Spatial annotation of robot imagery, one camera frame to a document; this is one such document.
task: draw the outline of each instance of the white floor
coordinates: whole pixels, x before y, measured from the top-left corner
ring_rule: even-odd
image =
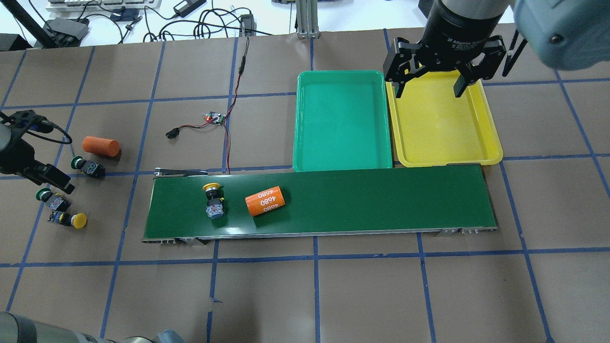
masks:
[[[32,17],[42,24],[42,20],[32,10],[32,7],[26,0],[18,1]],[[159,12],[163,16],[172,16],[173,7],[179,0],[162,0],[159,7]],[[32,3],[40,14],[47,20],[55,18],[54,13],[50,13],[45,9],[47,0],[32,0]],[[254,19],[257,23],[259,31],[268,32],[270,34],[288,34],[294,32],[294,23],[296,8],[293,5],[292,11],[290,4],[277,4],[271,0],[214,0],[214,7],[221,9],[231,9],[247,7],[252,10]],[[318,20],[321,31],[358,31],[358,30],[373,30],[373,29],[394,29],[400,27],[422,27],[426,23],[426,18],[417,8],[418,0],[335,0],[322,1],[318,3]],[[197,20],[199,14],[204,9],[212,8],[212,1],[208,0],[202,7],[191,13],[185,19]],[[152,32],[158,33],[159,29],[169,23],[169,21],[161,19],[152,11],[147,10],[148,22]],[[66,16],[66,18],[74,18],[77,13]],[[20,34],[19,26],[15,22],[12,15],[4,7],[0,6],[0,32]],[[120,37],[118,29],[110,20],[100,16],[90,18],[89,33],[84,38],[82,45],[109,45],[116,44]],[[212,18],[207,20],[210,24],[220,24],[220,20]],[[512,11],[504,14],[500,20],[501,23],[512,23]],[[124,26],[128,23],[120,23],[121,29],[125,30]],[[178,23],[170,27],[170,32],[173,34],[190,34],[193,30],[193,23]],[[134,30],[127,36],[125,43],[142,42],[146,34],[146,24],[144,20],[135,25]],[[27,40],[30,44],[34,44],[33,36],[25,31]],[[237,31],[229,31],[229,36],[237,35]],[[225,37],[224,31],[214,34],[213,37]],[[180,39],[193,39],[193,37],[175,37]]]

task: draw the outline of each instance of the green tray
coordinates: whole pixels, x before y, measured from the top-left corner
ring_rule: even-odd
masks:
[[[201,189],[210,182],[222,185],[226,210],[215,220]],[[274,186],[286,204],[250,216],[244,198]],[[450,228],[496,228],[478,165],[156,178],[143,241]]]
[[[305,71],[296,93],[297,172],[392,168],[383,75]]]

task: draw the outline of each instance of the plastic tray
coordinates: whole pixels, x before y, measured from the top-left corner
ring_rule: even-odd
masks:
[[[301,73],[295,171],[392,168],[385,91],[375,70]]]
[[[386,82],[398,160],[405,167],[502,160],[481,81],[456,98],[453,84],[458,76],[457,71],[425,74],[409,81],[400,99]]]

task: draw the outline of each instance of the yellow tray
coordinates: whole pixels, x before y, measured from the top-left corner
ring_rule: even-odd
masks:
[[[400,99],[386,92],[398,160],[405,167],[497,164],[503,152],[481,81],[453,95],[459,72],[428,73],[409,81]]]

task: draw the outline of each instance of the orange cylinder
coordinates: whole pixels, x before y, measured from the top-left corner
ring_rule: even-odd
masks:
[[[118,155],[121,145],[114,139],[88,135],[82,140],[82,149],[96,155],[115,157]]]
[[[246,197],[246,205],[250,215],[254,217],[281,207],[285,202],[279,186],[275,186]]]

